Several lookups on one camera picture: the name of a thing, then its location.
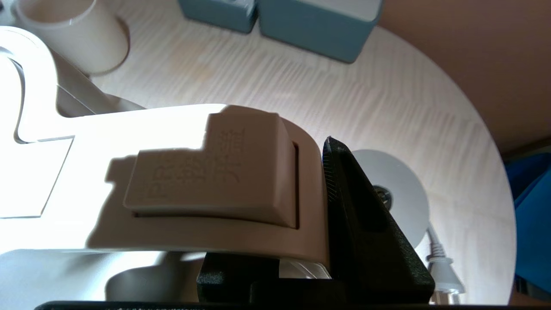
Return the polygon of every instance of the wooden table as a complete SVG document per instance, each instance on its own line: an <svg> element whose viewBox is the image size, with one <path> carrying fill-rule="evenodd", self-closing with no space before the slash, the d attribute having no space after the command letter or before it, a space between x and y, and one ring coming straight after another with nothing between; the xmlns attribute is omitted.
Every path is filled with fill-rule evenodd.
<svg viewBox="0 0 551 310"><path fill-rule="evenodd" d="M331 135L352 150L392 154L426 189L431 221L467 290L462 303L508 302L516 235L503 163L469 100L417 49L375 28L346 65L264 38L258 25L242 35L188 21L173 0L109 6L127 24L131 47L118 69L93 78L103 91L150 109L273 111L319 146Z"/></svg>

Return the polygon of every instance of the blue fabric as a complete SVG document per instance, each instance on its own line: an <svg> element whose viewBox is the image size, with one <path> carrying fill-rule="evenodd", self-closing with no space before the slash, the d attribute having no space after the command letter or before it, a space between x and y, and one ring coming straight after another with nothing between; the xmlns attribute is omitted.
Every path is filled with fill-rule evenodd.
<svg viewBox="0 0 551 310"><path fill-rule="evenodd" d="M551 292L551 154L510 163L506 171L515 199L515 273Z"/></svg>

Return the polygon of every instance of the wood grain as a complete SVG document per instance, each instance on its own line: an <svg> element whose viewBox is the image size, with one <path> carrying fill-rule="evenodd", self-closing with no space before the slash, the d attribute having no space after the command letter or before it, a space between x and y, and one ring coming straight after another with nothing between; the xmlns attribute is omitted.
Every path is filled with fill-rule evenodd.
<svg viewBox="0 0 551 310"><path fill-rule="evenodd" d="M279 113L318 143L377 149L407 163L466 286L463 303L507 304L515 218L498 150L454 82L421 52L375 28L346 65L264 38L191 22L176 1L111 1L131 47L103 91L146 108L224 103ZM417 249L426 253L426 241Z"/></svg>

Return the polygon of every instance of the round table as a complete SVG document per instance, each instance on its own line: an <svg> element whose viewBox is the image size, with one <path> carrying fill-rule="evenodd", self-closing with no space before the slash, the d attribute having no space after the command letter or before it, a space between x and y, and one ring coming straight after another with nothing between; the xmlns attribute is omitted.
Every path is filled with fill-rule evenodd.
<svg viewBox="0 0 551 310"><path fill-rule="evenodd" d="M186 20L176 3L112 1L131 47L93 82L146 108L224 103L277 112L322 146L376 149L422 182L430 219L467 292L462 303L506 304L515 268L509 183L484 122L435 63L382 28L344 64L260 35ZM425 238L416 249L428 253Z"/></svg>

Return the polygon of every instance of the white power cord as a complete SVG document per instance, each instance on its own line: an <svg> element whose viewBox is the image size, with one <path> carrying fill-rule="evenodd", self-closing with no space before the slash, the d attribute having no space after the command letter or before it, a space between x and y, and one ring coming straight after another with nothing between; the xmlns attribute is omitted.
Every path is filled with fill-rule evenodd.
<svg viewBox="0 0 551 310"><path fill-rule="evenodd" d="M429 272L435 282L433 301L436 304L459 304L459 294L465 293L465 287L453 271L453 260L446 257L444 247L438 240L433 225L429 222L427 233L430 239Z"/></svg>

